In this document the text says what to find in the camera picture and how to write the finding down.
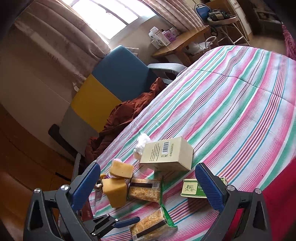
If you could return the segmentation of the green white small box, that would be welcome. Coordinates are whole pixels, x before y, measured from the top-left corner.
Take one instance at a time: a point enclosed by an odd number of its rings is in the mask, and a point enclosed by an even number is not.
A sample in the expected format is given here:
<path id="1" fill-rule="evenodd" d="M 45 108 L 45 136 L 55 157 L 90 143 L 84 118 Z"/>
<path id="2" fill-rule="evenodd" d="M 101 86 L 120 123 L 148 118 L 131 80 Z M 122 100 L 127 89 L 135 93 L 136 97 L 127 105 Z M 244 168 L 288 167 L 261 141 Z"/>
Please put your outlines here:
<path id="1" fill-rule="evenodd" d="M 187 198 L 207 198 L 197 179 L 184 179 L 180 195 Z"/>

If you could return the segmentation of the oat bar packet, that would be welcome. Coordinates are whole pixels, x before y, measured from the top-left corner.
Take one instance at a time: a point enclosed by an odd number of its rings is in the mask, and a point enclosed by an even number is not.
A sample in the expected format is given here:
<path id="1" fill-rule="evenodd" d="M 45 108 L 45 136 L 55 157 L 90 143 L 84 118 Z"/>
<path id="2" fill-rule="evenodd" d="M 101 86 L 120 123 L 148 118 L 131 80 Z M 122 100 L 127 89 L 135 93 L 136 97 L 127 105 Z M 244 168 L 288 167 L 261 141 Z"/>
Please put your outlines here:
<path id="1" fill-rule="evenodd" d="M 178 227 L 162 205 L 157 211 L 130 226 L 132 240 L 159 240 L 174 234 Z"/>
<path id="2" fill-rule="evenodd" d="M 128 199 L 162 202 L 163 182 L 160 179 L 131 178 L 127 189 Z"/>

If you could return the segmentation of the small yellow sponge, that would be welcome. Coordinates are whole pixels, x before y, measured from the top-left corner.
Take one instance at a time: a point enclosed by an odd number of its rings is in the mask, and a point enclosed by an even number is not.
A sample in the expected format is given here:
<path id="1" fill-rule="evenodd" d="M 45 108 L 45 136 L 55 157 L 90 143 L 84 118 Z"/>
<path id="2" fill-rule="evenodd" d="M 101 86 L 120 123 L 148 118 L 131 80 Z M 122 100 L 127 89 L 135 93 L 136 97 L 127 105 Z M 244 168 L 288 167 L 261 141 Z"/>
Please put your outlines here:
<path id="1" fill-rule="evenodd" d="M 113 160 L 109 173 L 115 177 L 130 179 L 133 175 L 133 165 Z"/>

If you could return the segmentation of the gold wrapped candy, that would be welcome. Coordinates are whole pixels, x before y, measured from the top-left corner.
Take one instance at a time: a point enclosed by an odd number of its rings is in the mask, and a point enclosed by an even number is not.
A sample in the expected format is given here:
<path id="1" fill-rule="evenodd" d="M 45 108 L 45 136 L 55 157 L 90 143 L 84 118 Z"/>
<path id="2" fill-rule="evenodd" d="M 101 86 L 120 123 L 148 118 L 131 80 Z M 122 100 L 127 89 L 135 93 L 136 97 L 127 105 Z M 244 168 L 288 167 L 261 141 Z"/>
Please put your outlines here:
<path id="1" fill-rule="evenodd" d="M 104 173 L 100 175 L 99 179 L 97 180 L 94 186 L 95 191 L 98 191 L 98 192 L 102 191 L 102 187 L 103 187 L 102 180 L 105 179 L 106 177 L 107 175 Z"/>

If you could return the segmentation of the beige cardboard box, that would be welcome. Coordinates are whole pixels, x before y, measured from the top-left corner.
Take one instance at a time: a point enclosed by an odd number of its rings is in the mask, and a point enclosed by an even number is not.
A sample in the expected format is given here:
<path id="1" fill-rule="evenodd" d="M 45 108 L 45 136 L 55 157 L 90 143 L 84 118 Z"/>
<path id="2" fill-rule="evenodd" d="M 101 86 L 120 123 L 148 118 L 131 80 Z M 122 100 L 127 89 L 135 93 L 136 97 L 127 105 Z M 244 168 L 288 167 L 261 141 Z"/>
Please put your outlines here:
<path id="1" fill-rule="evenodd" d="M 145 144 L 139 163 L 155 171 L 189 171 L 192 160 L 193 147 L 176 137 Z"/>

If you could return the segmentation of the white tissue wad on bed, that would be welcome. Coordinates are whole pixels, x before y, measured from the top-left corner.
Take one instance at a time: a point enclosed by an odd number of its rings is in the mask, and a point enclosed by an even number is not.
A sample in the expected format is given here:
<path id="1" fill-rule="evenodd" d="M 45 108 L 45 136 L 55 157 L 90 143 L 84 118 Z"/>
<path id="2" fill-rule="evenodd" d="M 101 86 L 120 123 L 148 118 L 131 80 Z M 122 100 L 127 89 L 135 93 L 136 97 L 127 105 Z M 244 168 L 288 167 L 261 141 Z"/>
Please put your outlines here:
<path id="1" fill-rule="evenodd" d="M 144 152 L 145 145 L 150 142 L 151 142 L 151 139 L 146 133 L 141 133 L 138 136 L 136 146 L 133 149 L 133 157 L 136 160 L 139 161 L 141 159 L 142 154 Z"/>

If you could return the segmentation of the rust brown cloth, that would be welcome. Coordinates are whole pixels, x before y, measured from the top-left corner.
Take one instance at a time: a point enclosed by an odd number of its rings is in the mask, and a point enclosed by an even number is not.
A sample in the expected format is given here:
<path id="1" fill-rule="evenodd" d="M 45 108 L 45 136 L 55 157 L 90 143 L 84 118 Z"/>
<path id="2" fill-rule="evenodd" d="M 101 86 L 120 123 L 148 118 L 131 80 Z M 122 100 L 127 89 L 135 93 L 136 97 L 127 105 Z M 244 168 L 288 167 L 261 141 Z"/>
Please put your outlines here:
<path id="1" fill-rule="evenodd" d="M 85 148 L 85 162 L 96 160 L 117 136 L 144 110 L 165 88 L 162 78 L 157 78 L 149 88 L 149 92 L 142 93 L 133 100 L 127 100 L 117 105 L 109 117 L 98 137 L 90 137 Z"/>

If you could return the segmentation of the striped pink green bedsheet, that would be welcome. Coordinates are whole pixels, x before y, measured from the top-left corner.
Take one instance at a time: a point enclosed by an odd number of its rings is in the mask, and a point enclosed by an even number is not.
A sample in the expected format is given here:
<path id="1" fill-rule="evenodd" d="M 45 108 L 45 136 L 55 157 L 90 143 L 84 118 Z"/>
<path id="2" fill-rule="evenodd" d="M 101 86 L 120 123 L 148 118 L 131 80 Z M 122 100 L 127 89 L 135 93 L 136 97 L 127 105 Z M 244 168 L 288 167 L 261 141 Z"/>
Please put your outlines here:
<path id="1" fill-rule="evenodd" d="M 207 52 L 166 87 L 97 158 L 134 165 L 137 178 L 164 180 L 163 204 L 178 230 L 167 240 L 201 240 L 217 216 L 206 200 L 180 195 L 188 172 L 156 173 L 133 157 L 138 136 L 183 137 L 192 164 L 203 162 L 238 190 L 264 189 L 295 157 L 295 61 L 244 46 Z"/>

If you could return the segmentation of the grey yellow blue chair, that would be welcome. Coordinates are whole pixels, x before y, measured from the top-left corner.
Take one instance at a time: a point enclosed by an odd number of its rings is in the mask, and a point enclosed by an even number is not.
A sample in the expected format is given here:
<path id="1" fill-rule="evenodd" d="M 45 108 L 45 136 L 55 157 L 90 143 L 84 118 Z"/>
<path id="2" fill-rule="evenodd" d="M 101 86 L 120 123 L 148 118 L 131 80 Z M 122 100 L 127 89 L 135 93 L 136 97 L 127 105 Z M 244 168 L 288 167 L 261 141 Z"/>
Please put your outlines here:
<path id="1" fill-rule="evenodd" d="M 128 48 L 118 46 L 107 54 L 86 78 L 67 109 L 62 123 L 53 124 L 48 134 L 71 156 L 84 155 L 90 137 L 98 137 L 111 111 L 124 101 L 148 92 L 167 73 L 177 76 L 186 67 L 179 63 L 145 65 Z"/>

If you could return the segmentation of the wooden side table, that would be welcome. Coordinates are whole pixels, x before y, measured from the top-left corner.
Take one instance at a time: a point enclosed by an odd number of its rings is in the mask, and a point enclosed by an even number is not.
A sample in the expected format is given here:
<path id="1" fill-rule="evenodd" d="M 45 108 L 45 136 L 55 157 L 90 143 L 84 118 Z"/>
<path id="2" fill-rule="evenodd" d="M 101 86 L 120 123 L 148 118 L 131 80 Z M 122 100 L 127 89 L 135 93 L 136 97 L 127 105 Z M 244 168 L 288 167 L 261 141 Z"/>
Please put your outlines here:
<path id="1" fill-rule="evenodd" d="M 205 25 L 202 27 L 198 27 L 197 29 L 184 32 L 177 36 L 176 40 L 173 41 L 170 45 L 154 52 L 154 54 L 152 54 L 152 57 L 154 59 L 163 60 L 166 56 L 174 54 L 178 57 L 183 65 L 189 67 L 192 64 L 192 61 L 183 51 L 183 48 L 185 48 L 191 42 L 196 41 L 199 37 L 203 36 L 209 29 L 210 26 Z"/>

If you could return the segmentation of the pink curtain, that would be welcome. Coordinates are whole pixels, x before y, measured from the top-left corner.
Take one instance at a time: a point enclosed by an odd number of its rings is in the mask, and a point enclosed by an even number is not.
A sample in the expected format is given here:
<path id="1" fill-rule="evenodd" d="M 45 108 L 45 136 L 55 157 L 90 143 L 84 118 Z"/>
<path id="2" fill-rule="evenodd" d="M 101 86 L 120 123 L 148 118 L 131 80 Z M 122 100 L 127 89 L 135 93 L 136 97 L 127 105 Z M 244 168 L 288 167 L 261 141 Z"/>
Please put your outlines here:
<path id="1" fill-rule="evenodd" d="M 63 1 L 33 1 L 15 20 L 9 35 L 19 30 L 72 76 L 79 90 L 109 46 Z"/>

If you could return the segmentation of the white boxes on table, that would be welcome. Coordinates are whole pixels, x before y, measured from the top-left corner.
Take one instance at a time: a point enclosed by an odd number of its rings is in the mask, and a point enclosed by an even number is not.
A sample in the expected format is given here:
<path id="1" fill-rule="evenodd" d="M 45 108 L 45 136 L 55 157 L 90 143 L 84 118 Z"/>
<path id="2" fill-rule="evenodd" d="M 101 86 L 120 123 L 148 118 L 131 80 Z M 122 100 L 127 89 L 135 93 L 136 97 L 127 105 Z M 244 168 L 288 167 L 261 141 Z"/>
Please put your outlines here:
<path id="1" fill-rule="evenodd" d="M 151 38 L 151 44 L 156 49 L 167 47 L 177 39 L 179 32 L 176 28 L 170 28 L 168 30 L 160 30 L 157 27 L 152 27 L 149 30 L 149 37 Z"/>

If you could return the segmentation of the round stool with items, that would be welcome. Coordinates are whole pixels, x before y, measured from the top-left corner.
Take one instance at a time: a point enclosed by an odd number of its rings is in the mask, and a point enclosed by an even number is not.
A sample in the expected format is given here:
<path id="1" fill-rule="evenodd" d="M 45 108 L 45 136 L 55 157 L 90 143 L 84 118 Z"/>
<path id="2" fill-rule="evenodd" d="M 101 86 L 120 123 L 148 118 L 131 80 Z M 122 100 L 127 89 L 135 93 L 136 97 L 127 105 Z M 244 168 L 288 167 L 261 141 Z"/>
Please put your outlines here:
<path id="1" fill-rule="evenodd" d="M 239 18 L 236 15 L 231 15 L 224 10 L 211 9 L 203 3 L 195 4 L 194 11 L 204 25 L 210 26 L 211 35 L 217 38 L 217 44 L 226 40 L 232 45 L 239 45 L 244 41 L 243 45 L 249 46 L 247 38 L 237 27 Z M 236 40 L 232 40 L 227 28 L 233 28 L 236 30 L 239 37 Z"/>

